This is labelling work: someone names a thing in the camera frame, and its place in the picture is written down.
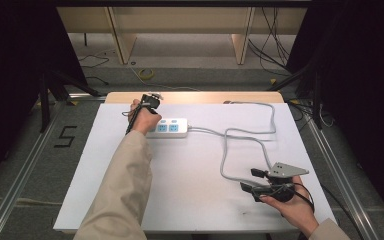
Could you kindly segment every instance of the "white tabletop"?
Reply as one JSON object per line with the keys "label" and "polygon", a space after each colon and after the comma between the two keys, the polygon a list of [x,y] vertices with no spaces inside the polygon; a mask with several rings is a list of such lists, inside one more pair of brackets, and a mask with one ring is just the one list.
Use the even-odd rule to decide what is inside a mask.
{"label": "white tabletop", "polygon": [[[111,157],[127,128],[121,113],[129,104],[102,104],[71,186],[61,207],[55,230],[75,232],[82,222]],[[276,133],[249,135],[264,141],[271,164],[282,162],[310,171],[302,176],[310,190],[316,218],[335,221],[304,148],[287,104],[275,107]],[[162,104],[164,118],[187,118],[192,127],[219,132],[234,127],[270,130],[271,108],[256,104]],[[220,175],[223,138],[189,132],[183,139],[149,139],[154,155],[153,182],[142,228],[147,233],[279,232],[295,228],[275,209],[256,203],[238,182]],[[268,170],[261,146],[254,141],[228,140],[224,171],[234,177],[260,181],[251,168]]]}

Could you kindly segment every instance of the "beige sleeve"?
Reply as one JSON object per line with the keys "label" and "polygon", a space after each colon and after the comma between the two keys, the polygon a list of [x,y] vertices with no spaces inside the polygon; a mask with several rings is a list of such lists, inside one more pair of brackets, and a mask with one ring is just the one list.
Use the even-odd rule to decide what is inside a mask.
{"label": "beige sleeve", "polygon": [[336,225],[331,219],[323,221],[314,232],[309,240],[349,240],[350,238]]}
{"label": "beige sleeve", "polygon": [[131,131],[123,138],[74,239],[146,239],[140,224],[151,187],[151,158],[142,133]]}

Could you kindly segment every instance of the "hand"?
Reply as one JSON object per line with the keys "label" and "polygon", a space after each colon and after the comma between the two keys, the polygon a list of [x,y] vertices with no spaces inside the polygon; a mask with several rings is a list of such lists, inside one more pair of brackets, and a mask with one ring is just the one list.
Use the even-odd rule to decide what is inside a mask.
{"label": "hand", "polygon": [[[133,103],[130,105],[130,113],[128,116],[128,119],[132,118],[133,110],[137,108],[140,101],[138,99],[133,100]],[[158,121],[161,120],[160,114],[152,114],[149,112],[148,109],[142,108],[139,111],[139,114],[135,120],[135,123],[133,124],[132,130],[136,130],[141,132],[143,135],[146,135],[149,130],[155,128]]]}
{"label": "hand", "polygon": [[[294,176],[292,182],[302,184],[299,176]],[[302,186],[295,185],[295,191],[308,199],[309,194]],[[260,196],[260,200],[279,210],[286,220],[293,226],[299,228],[307,238],[309,238],[313,231],[319,226],[310,205],[297,195],[285,203],[263,195]]]}

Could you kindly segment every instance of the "cable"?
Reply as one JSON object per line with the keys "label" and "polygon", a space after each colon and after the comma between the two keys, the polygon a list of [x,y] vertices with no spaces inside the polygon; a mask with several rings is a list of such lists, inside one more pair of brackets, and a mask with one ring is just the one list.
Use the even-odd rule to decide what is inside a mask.
{"label": "cable", "polygon": [[135,76],[139,79],[139,81],[141,81],[146,86],[163,87],[163,88],[168,88],[168,89],[172,89],[172,90],[175,90],[175,89],[189,89],[189,90],[201,92],[201,90],[196,89],[196,88],[191,88],[191,87],[169,87],[169,86],[164,86],[164,85],[159,85],[159,84],[145,83],[140,78],[140,76],[135,72],[135,70],[133,70],[133,68],[131,68],[131,67],[129,67],[129,68],[130,68],[130,70],[132,70],[132,72],[135,74]]}
{"label": "cable", "polygon": [[307,110],[306,108],[310,108],[311,109],[311,106],[309,105],[304,105],[304,104],[299,104],[299,103],[294,103],[292,102],[292,100],[295,100],[295,99],[289,99],[289,100],[286,100],[285,102],[291,106],[291,107],[294,107],[298,110],[300,110],[302,113],[306,113],[306,114],[309,114],[309,115],[312,115],[313,113],[309,110]]}
{"label": "cable", "polygon": [[273,134],[273,133],[276,133],[276,125],[274,123],[275,108],[271,104],[256,103],[256,102],[236,102],[236,101],[233,101],[233,102],[230,102],[229,104],[258,104],[258,105],[263,105],[263,106],[269,106],[271,108],[271,110],[272,110],[271,111],[271,117],[270,117],[270,130],[268,130],[268,131],[261,131],[261,132],[254,132],[254,131],[248,131],[248,130],[239,129],[239,128],[227,128],[225,130],[224,134],[222,134],[222,133],[219,133],[217,131],[214,131],[214,130],[211,130],[211,129],[207,129],[207,128],[190,127],[189,129],[192,130],[192,131],[195,130],[195,131],[198,131],[198,132],[210,133],[210,134],[214,134],[214,135],[223,137],[223,140],[224,140],[224,144],[223,144],[223,157],[222,157],[222,160],[221,160],[221,163],[220,163],[220,174],[221,174],[221,176],[223,176],[224,178],[226,178],[228,180],[232,180],[232,181],[244,182],[244,183],[247,183],[247,184],[250,184],[250,185],[256,185],[256,186],[262,186],[261,183],[258,183],[258,182],[255,182],[255,181],[251,181],[251,180],[247,180],[247,179],[242,179],[242,178],[237,178],[237,177],[232,177],[232,176],[229,176],[229,175],[225,174],[224,173],[224,164],[226,162],[227,152],[228,152],[227,151],[227,149],[228,149],[228,147],[227,147],[227,139],[228,138],[232,138],[232,139],[238,139],[238,140],[250,140],[250,141],[255,141],[255,142],[259,143],[261,145],[262,150],[263,150],[263,154],[264,154],[264,158],[266,159],[267,166],[270,169],[272,167],[272,164],[270,162],[269,156],[267,155],[267,150],[265,148],[263,140],[260,140],[260,139],[257,139],[257,138],[253,138],[253,137],[229,135],[228,132],[229,131],[238,131],[238,132],[244,132],[244,133],[250,133],[250,134]]}
{"label": "cable", "polygon": [[264,8],[261,8],[262,12],[263,12],[263,15],[264,15],[264,18],[266,20],[266,23],[267,23],[267,26],[270,30],[270,33],[269,33],[269,36],[267,37],[266,39],[266,42],[265,44],[267,43],[270,35],[273,36],[273,39],[275,40],[276,42],[276,47],[277,47],[277,52],[279,54],[279,58],[281,59],[282,63],[285,65],[285,62],[284,62],[284,59],[287,61],[288,60],[288,57],[286,57],[286,55],[289,56],[289,53],[288,51],[286,51],[286,49],[283,47],[282,43],[280,42],[280,39],[278,38],[278,35],[277,35],[277,15],[279,13],[279,9],[278,8],[273,8],[273,24],[272,26],[270,26],[270,23],[269,23],[269,20],[267,18],[267,15],[264,11]]}
{"label": "cable", "polygon": [[300,183],[293,183],[294,185],[298,185],[298,186],[301,186],[305,189],[305,191],[308,192],[308,195],[310,196],[310,200],[306,197],[304,197],[303,195],[301,195],[299,192],[295,191],[295,190],[291,190],[290,188],[287,188],[289,191],[293,191],[298,197],[300,197],[302,200],[304,200],[306,203],[308,203],[311,207],[311,209],[313,210],[313,213],[316,211],[315,210],[315,207],[314,207],[314,199],[313,199],[313,196],[311,195],[310,191],[308,191],[308,189],[300,184]]}
{"label": "cable", "polygon": [[94,54],[94,56],[99,56],[102,53],[105,53],[105,55],[107,55],[106,52],[112,52],[112,51],[115,51],[115,48],[111,48],[111,49],[107,49],[107,50],[103,50],[103,51],[97,52],[97,53]]}
{"label": "cable", "polygon": [[104,80],[100,79],[99,77],[86,77],[86,79],[89,79],[89,78],[98,79],[99,81],[103,82],[105,85],[110,85],[110,83],[109,83],[109,82],[106,82],[106,81],[104,81]]}
{"label": "cable", "polygon": [[279,67],[281,67],[281,68],[286,70],[284,65],[282,65],[281,63],[276,61],[274,58],[270,57],[267,53],[263,52],[263,50],[260,50],[251,40],[249,40],[249,43],[251,44],[250,45],[251,51],[255,55],[259,56],[260,60],[264,60],[264,61],[269,62],[269,63],[274,63],[274,64],[278,65]]}
{"label": "cable", "polygon": [[96,65],[93,65],[93,66],[81,66],[81,67],[85,67],[85,68],[94,68],[94,67],[99,66],[99,65],[102,65],[102,64],[104,64],[104,63],[106,63],[106,62],[108,62],[108,61],[110,60],[109,58],[97,57],[97,56],[94,56],[94,55],[87,55],[86,57],[79,59],[79,62],[85,60],[85,59],[88,58],[88,57],[94,57],[94,58],[98,58],[98,59],[104,59],[105,61],[103,61],[103,62],[101,62],[101,63],[98,63],[98,64],[96,64]]}
{"label": "cable", "polygon": [[342,211],[344,211],[345,215],[347,215],[348,219],[351,221],[352,225],[357,230],[357,233],[358,233],[358,236],[360,237],[360,239],[364,240],[363,235],[361,234],[361,231],[357,226],[357,223],[351,217],[351,214],[345,209],[344,205],[342,205],[342,203],[335,197],[335,195],[326,186],[324,186],[322,183],[320,183],[320,186],[323,188],[323,190],[325,190],[327,193],[329,193],[329,195],[333,198],[333,200],[335,200],[335,202],[339,205],[339,207],[342,209]]}
{"label": "cable", "polygon": [[323,104],[320,104],[320,111],[319,111],[319,115],[320,115],[320,120],[322,120],[323,124],[326,126],[326,127],[332,127],[333,126],[333,123],[335,122],[335,119],[332,118],[332,122],[327,124],[325,122],[325,120],[323,119],[323,116],[322,116],[322,108],[323,108]]}
{"label": "cable", "polygon": [[304,118],[304,113],[301,111],[301,109],[299,107],[295,106],[293,103],[288,103],[288,105],[298,109],[298,111],[301,113],[301,116],[297,119],[294,118],[294,121],[295,122],[301,121]]}

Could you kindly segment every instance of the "white power strip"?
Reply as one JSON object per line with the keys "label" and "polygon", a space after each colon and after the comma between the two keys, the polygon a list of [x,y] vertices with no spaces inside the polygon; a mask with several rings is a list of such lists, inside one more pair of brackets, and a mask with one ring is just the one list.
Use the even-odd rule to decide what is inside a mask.
{"label": "white power strip", "polygon": [[146,134],[147,138],[184,138],[188,135],[186,118],[163,118],[155,129]]}

